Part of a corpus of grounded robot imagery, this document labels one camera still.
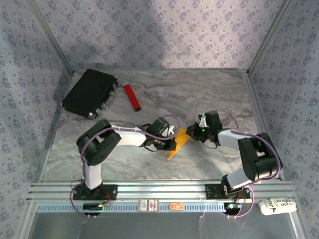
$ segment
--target patterned wallpaper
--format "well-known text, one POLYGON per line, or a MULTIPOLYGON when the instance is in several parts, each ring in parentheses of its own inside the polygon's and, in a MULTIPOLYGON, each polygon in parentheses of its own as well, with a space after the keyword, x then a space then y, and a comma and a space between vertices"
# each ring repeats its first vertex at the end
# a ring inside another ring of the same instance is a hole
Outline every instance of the patterned wallpaper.
POLYGON ((0 238, 13 238, 68 84, 22 1, 0 1, 0 238))
POLYGON ((319 238, 319 2, 298 1, 253 80, 309 234, 319 238))
POLYGON ((283 0, 37 0, 74 71, 247 69, 283 0))

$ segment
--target gray marble floor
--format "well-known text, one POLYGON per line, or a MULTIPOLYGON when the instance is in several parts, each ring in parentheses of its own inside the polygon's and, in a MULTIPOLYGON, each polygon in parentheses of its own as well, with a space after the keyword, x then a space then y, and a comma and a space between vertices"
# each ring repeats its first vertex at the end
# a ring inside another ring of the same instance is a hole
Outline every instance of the gray marble floor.
MULTIPOLYGON (((142 110, 133 110, 123 87, 119 86, 116 89, 118 97, 112 107, 102 110, 94 120, 63 111, 43 180, 80 179, 81 160, 76 140, 101 119, 118 126, 133 127, 172 114, 179 118, 182 127, 187 127, 197 121, 198 114, 221 109, 233 113, 241 130, 257 132, 239 71, 108 73, 118 78, 119 85, 124 80, 131 82, 142 110)), ((71 87, 80 76, 79 73, 74 74, 71 87)), ((224 127, 235 127, 230 117, 221 115, 221 120, 224 127)), ((144 148, 119 146, 104 161, 102 178, 220 179, 241 165, 238 151, 227 147, 208 149, 192 139, 170 161, 167 161, 168 156, 166 151, 151 153, 144 148)))

